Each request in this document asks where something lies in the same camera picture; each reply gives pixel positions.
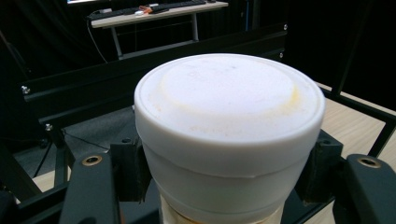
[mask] desk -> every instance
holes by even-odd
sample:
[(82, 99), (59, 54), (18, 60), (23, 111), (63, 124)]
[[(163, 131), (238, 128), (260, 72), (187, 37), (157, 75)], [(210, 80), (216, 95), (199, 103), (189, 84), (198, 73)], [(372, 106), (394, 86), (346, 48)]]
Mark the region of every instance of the desk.
[[(109, 29), (111, 29), (111, 34), (113, 35), (113, 40), (114, 40), (114, 44), (116, 45), (119, 60), (122, 60), (122, 59), (131, 58), (131, 57), (141, 55), (144, 53), (148, 53), (148, 52), (153, 52), (153, 51), (157, 51), (157, 50), (161, 50), (161, 49), (173, 48), (173, 47), (189, 44), (189, 43), (192, 43), (195, 41), (199, 41), (196, 14), (201, 13), (201, 12), (218, 10), (218, 9), (221, 9), (221, 8), (227, 7), (227, 6), (228, 6), (228, 3), (217, 1), (216, 3), (206, 3), (204, 5), (193, 6), (193, 7), (171, 8), (167, 12), (163, 12), (163, 13), (155, 14), (155, 15), (151, 15), (151, 14), (145, 14), (142, 16), (126, 15), (126, 16), (117, 16), (117, 17), (112, 17), (112, 18), (106, 18), (106, 19), (102, 19), (102, 20), (98, 20), (98, 21), (92, 21), (91, 25), (92, 25), (92, 28), (104, 28), (104, 29), (109, 28)], [(173, 45), (168, 45), (168, 46), (159, 47), (159, 48), (155, 48), (155, 49), (140, 50), (140, 51), (132, 52), (132, 53), (128, 53), (128, 54), (122, 53), (121, 48), (120, 48), (119, 39), (118, 39), (117, 32), (116, 32), (116, 27), (130, 25), (130, 24), (136, 24), (139, 22), (156, 21), (156, 20), (178, 17), (178, 16), (185, 16), (185, 15), (191, 15), (191, 23), (192, 23), (192, 40), (191, 41), (176, 43)]]

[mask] bolt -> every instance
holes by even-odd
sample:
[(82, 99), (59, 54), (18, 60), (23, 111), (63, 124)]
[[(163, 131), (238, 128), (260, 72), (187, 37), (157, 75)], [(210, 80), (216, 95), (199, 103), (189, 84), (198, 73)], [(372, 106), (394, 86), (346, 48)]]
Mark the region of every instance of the bolt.
[(46, 131), (49, 132), (52, 130), (52, 125), (46, 124)]
[(122, 143), (130, 143), (132, 142), (131, 138), (124, 138), (121, 140)]
[(21, 86), (21, 90), (22, 90), (22, 93), (23, 93), (24, 95), (27, 95), (27, 94), (29, 94), (29, 92), (30, 92), (30, 89), (27, 88), (27, 87), (25, 87), (25, 86)]

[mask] white cup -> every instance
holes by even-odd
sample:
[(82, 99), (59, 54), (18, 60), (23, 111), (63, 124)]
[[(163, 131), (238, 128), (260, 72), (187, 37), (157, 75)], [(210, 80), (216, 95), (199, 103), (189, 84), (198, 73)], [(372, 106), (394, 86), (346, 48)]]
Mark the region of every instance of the white cup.
[(240, 54), (165, 63), (134, 93), (136, 128), (159, 192), (198, 223), (257, 223), (282, 208), (324, 110), (309, 77)]

